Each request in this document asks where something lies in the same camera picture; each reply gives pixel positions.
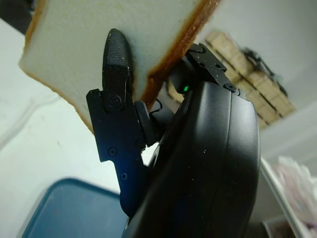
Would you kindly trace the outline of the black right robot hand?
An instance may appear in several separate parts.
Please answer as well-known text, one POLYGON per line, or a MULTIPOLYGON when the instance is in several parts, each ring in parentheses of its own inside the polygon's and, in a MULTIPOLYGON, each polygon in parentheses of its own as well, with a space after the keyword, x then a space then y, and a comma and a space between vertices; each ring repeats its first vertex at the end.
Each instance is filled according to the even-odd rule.
POLYGON ((111 29, 102 90, 86 96, 101 161, 112 161, 125 238, 240 238, 260 173, 260 133, 252 102, 226 77, 203 44, 193 44, 172 78, 184 100, 149 165, 141 152, 156 143, 145 103, 133 101, 133 61, 126 37, 111 29))

